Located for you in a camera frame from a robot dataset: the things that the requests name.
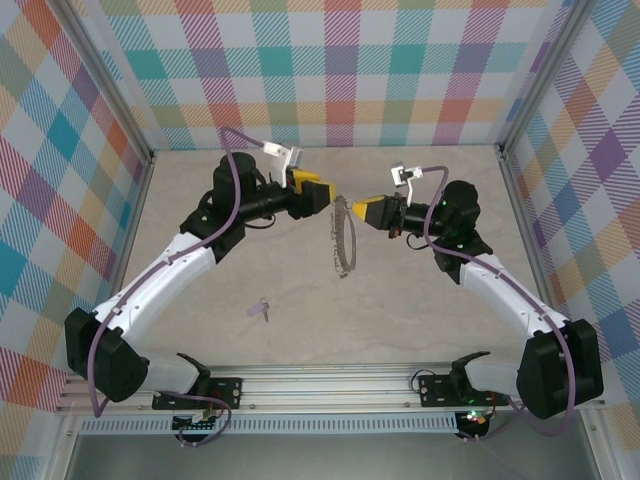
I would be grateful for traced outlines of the aluminium mounting rail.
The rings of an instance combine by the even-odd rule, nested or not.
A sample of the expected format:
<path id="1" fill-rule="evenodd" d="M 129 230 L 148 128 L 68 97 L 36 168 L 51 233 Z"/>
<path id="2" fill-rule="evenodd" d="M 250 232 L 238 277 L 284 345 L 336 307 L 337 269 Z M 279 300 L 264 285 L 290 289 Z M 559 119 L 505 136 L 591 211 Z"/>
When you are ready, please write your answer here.
<path id="1" fill-rule="evenodd" d="M 399 413 L 421 409 L 409 385 L 418 370 L 445 374 L 448 363 L 213 367 L 242 380 L 239 413 Z"/>

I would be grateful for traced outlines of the right controller board with lights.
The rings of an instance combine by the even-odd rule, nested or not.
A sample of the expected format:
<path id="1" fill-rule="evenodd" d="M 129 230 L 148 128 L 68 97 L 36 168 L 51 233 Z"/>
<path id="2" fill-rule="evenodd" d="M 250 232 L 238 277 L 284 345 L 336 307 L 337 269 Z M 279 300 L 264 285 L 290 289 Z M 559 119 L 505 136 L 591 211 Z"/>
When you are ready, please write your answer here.
<path id="1" fill-rule="evenodd" d="M 469 435 L 484 435 L 490 426 L 491 411 L 470 410 L 456 413 L 456 425 L 459 431 Z"/>

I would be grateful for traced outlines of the left controller board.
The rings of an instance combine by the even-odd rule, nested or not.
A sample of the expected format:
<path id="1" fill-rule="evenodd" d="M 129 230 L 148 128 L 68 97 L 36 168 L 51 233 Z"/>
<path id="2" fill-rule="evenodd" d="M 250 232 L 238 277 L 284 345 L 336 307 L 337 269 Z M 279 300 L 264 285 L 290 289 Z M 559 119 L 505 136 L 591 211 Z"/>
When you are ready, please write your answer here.
<path id="1" fill-rule="evenodd" d="M 216 415 L 202 413 L 174 415 L 171 420 L 171 429 L 183 434 L 210 434 L 218 426 Z"/>

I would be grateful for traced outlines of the large metal keyring with rings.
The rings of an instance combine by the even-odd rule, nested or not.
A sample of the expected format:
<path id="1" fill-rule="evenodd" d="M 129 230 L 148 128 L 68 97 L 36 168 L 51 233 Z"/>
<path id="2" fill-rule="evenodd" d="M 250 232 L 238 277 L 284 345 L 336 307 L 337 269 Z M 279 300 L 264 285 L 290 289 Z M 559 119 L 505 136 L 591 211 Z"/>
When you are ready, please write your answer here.
<path id="1" fill-rule="evenodd" d="M 349 202 L 338 195 L 331 215 L 334 267 L 340 278 L 346 278 L 357 264 L 357 237 Z"/>

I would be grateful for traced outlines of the aluminium frame post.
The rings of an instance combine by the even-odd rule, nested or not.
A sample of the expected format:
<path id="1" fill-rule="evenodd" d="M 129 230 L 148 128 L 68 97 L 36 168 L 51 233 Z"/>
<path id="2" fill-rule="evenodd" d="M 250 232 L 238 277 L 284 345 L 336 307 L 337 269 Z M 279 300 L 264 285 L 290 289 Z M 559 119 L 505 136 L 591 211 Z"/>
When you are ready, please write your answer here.
<path id="1" fill-rule="evenodd" d="M 145 139 L 142 129 L 135 120 L 103 57 L 86 31 L 80 16 L 76 13 L 71 0 L 46 0 L 52 12 L 69 36 L 86 69 L 94 80 L 113 114 L 121 124 L 133 148 L 142 156 L 146 164 L 152 164 L 154 152 Z"/>
<path id="2" fill-rule="evenodd" d="M 520 100 L 518 108 L 513 110 L 511 120 L 506 121 L 506 125 L 503 127 L 504 133 L 500 134 L 498 142 L 495 144 L 496 153 L 501 161 L 508 159 L 509 154 L 525 133 L 535 110 L 556 78 L 597 2 L 598 0 L 571 0 L 571 4 L 566 8 L 563 21 L 561 23 L 553 21 L 552 27 L 558 26 L 557 33 L 551 43 L 543 41 L 547 47 L 544 54 L 542 56 L 537 54 L 536 59 L 532 62 L 532 66 L 537 65 L 538 68 L 535 70 L 530 87 Z"/>

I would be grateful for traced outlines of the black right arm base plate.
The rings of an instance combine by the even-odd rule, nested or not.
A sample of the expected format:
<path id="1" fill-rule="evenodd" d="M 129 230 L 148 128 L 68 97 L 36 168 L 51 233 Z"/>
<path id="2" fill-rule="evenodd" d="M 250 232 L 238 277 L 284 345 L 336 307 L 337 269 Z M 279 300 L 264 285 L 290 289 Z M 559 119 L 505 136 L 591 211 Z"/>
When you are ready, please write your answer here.
<path id="1" fill-rule="evenodd" d="M 508 405 L 504 395 L 488 391 L 472 390 L 466 397 L 461 397 L 448 375 L 420 375 L 417 377 L 417 389 L 424 408 Z"/>

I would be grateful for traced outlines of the grey metal shelf panel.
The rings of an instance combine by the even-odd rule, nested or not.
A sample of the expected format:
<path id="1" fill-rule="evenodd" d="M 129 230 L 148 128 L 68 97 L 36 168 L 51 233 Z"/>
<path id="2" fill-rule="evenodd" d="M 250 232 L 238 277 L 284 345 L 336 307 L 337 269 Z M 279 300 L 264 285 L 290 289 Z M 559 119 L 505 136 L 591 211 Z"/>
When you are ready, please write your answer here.
<path id="1" fill-rule="evenodd" d="M 171 436 L 83 436 L 65 480 L 600 480 L 580 431 L 453 435 L 229 435 L 198 449 Z"/>

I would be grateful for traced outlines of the aluminium side rail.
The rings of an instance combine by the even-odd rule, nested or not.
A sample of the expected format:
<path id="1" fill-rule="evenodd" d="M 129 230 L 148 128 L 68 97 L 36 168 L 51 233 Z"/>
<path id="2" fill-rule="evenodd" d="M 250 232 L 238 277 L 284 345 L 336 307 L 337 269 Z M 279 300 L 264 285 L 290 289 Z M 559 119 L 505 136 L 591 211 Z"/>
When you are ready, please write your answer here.
<path id="1" fill-rule="evenodd" d="M 539 298 L 550 307 L 556 307 L 556 301 L 544 271 L 542 256 L 537 245 L 533 227 L 530 225 L 525 203 L 519 191 L 516 175 L 513 171 L 508 154 L 500 144 L 494 146 L 500 172 L 502 174 L 507 194 L 515 215 L 516 224 L 523 241 L 524 250 L 534 278 Z"/>
<path id="2" fill-rule="evenodd" d="M 125 276 L 130 262 L 136 234 L 140 225 L 146 198 L 149 192 L 156 160 L 157 156 L 153 155 L 151 160 L 147 162 L 143 168 L 143 175 L 141 177 L 138 196 L 136 198 L 136 201 L 134 202 L 134 206 L 129 217 L 128 229 L 123 241 L 123 250 L 116 264 L 113 283 L 111 286 L 111 290 L 107 295 L 107 299 L 110 299 L 111 297 L 119 293 L 126 284 Z"/>

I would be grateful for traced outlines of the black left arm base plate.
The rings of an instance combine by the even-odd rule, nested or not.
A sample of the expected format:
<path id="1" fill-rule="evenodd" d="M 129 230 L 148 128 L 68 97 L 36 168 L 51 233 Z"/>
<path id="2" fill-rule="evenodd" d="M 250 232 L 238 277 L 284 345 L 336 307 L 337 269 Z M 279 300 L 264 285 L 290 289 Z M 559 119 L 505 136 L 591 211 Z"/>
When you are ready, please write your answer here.
<path id="1" fill-rule="evenodd" d="M 154 396 L 153 410 L 204 410 L 213 406 L 210 398 L 224 401 L 232 409 L 238 409 L 242 395 L 243 380 L 238 377 L 209 377 L 198 380 L 187 393 L 188 398 L 167 393 Z"/>

